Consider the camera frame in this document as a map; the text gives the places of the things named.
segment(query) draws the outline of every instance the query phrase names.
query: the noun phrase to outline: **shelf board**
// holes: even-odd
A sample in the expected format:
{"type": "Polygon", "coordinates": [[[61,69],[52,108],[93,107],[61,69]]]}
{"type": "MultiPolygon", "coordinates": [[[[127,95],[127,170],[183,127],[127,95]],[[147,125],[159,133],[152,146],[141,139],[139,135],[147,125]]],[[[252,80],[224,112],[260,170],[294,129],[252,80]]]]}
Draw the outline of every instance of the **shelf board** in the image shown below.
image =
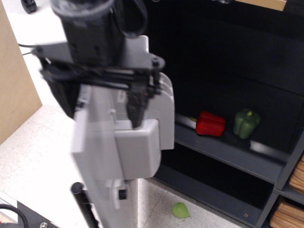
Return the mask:
{"type": "Polygon", "coordinates": [[[161,164],[154,178],[249,226],[254,226],[262,213],[261,209],[253,207],[163,164],[161,164]]]}
{"type": "Polygon", "coordinates": [[[261,228],[271,228],[271,226],[269,224],[269,220],[266,220],[261,228]]]}
{"type": "Polygon", "coordinates": [[[283,11],[287,0],[236,0],[242,3],[283,11]]]}
{"type": "Polygon", "coordinates": [[[304,204],[304,195],[290,188],[288,184],[286,184],[281,191],[276,189],[275,191],[290,200],[304,204]]]}
{"type": "Polygon", "coordinates": [[[198,136],[195,130],[175,124],[175,142],[275,184],[284,164],[261,156],[257,152],[240,149],[212,136],[198,136]]]}

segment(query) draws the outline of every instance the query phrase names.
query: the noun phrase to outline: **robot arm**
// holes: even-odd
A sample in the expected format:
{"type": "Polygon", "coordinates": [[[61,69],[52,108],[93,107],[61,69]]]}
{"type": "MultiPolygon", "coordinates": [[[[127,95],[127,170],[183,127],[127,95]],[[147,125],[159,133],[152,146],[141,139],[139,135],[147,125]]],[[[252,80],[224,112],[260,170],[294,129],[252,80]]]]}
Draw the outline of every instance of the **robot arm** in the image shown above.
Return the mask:
{"type": "MultiPolygon", "coordinates": [[[[136,179],[152,177],[161,150],[174,147],[173,89],[160,73],[165,62],[138,36],[146,26],[141,0],[133,1],[139,26],[126,31],[126,2],[52,0],[67,42],[33,52],[76,121],[72,155],[104,228],[137,227],[136,179]]],[[[89,226],[98,227],[88,213],[89,226]]]]}

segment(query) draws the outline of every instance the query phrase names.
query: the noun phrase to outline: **green bell pepper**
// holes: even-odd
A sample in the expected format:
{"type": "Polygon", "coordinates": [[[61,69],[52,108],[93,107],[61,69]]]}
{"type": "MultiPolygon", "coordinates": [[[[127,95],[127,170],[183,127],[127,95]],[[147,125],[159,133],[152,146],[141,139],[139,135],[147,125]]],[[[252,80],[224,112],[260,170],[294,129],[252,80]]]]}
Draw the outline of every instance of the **green bell pepper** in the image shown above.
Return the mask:
{"type": "Polygon", "coordinates": [[[233,133],[241,139],[247,139],[260,122],[259,114],[249,108],[244,108],[235,115],[233,133]]]}

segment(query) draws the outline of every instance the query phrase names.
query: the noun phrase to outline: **red bell pepper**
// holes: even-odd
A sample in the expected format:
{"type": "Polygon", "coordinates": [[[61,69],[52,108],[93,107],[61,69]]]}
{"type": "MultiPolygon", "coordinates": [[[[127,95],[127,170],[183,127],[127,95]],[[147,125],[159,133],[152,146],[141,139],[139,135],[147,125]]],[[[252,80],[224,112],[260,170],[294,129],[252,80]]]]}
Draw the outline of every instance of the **red bell pepper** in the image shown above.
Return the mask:
{"type": "Polygon", "coordinates": [[[196,133],[221,136],[225,130],[226,120],[207,111],[202,111],[196,121],[196,133]]]}

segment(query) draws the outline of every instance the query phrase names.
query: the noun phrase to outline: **shelf unit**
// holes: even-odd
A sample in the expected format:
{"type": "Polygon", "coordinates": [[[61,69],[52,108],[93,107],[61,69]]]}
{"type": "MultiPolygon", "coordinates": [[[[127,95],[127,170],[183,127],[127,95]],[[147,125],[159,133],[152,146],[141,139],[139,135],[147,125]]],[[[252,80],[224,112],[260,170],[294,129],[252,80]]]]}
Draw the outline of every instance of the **shelf unit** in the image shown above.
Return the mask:
{"type": "Polygon", "coordinates": [[[270,228],[280,197],[304,205],[288,186],[304,150],[304,17],[240,2],[145,4],[150,51],[167,62],[176,113],[226,119],[221,137],[177,121],[175,149],[162,152],[154,178],[253,228],[270,228]],[[244,107],[262,117],[247,140],[232,132],[244,107]]]}

